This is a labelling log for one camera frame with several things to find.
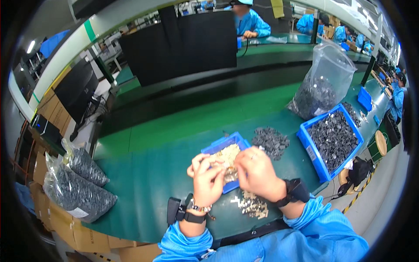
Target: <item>electronic device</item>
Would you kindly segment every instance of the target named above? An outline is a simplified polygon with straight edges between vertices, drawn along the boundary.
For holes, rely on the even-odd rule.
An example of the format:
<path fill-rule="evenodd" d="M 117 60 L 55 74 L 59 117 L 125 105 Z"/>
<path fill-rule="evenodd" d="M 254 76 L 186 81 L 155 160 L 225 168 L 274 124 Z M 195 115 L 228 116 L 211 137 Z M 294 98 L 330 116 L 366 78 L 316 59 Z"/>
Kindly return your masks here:
<path fill-rule="evenodd" d="M 161 23 L 123 36 L 119 43 L 141 86 L 194 73 L 237 66 L 231 11 L 176 16 L 159 10 Z"/>

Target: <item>bag of black parts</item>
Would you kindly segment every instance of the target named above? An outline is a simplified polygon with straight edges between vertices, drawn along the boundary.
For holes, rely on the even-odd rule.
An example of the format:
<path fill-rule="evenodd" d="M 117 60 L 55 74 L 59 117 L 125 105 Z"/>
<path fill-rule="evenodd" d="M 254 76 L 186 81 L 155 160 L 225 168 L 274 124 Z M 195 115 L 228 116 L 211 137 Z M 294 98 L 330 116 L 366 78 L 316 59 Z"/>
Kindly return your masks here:
<path fill-rule="evenodd" d="M 346 96 L 356 70 L 337 44 L 329 41 L 316 45 L 313 64 L 288 109 L 305 120 L 328 112 Z"/>
<path fill-rule="evenodd" d="M 61 140 L 61 145 L 67 151 L 63 162 L 76 174 L 99 187 L 109 182 L 109 178 L 93 161 L 86 149 L 77 147 L 65 138 Z"/>
<path fill-rule="evenodd" d="M 48 198 L 75 218 L 91 223 L 105 214 L 117 196 L 77 175 L 46 153 L 48 172 L 43 189 Z"/>

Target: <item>sticker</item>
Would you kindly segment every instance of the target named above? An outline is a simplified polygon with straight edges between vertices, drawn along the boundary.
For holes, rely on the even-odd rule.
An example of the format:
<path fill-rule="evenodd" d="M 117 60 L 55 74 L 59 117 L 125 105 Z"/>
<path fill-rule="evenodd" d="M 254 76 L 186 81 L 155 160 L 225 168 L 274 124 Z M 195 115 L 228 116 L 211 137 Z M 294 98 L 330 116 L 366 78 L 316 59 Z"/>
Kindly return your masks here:
<path fill-rule="evenodd" d="M 89 215 L 89 213 L 84 212 L 80 208 L 76 208 L 74 210 L 67 211 L 67 212 L 75 218 L 83 218 L 83 217 Z"/>
<path fill-rule="evenodd" d="M 311 158 L 311 161 L 314 161 L 316 159 L 316 154 L 314 153 L 311 146 L 309 145 L 305 150 L 307 151 L 308 156 Z"/>
<path fill-rule="evenodd" d="M 319 108 L 317 108 L 317 110 L 314 112 L 314 115 L 315 115 L 315 116 L 318 116 L 318 115 L 324 114 L 324 113 L 326 113 L 326 112 L 327 112 L 327 110 L 321 109 L 321 108 L 319 107 Z"/>

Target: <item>ceiling light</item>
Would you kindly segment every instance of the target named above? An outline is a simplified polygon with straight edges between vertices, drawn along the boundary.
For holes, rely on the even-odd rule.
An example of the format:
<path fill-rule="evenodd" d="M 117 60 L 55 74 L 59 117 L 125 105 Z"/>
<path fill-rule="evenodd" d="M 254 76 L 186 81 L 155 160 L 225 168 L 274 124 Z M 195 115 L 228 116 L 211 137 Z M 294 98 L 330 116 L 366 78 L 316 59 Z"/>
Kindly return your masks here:
<path fill-rule="evenodd" d="M 30 52 L 32 52 L 32 48 L 34 47 L 34 45 L 35 45 L 35 40 L 33 40 L 31 42 L 31 44 L 29 45 L 28 51 L 26 51 L 27 54 L 29 54 Z"/>

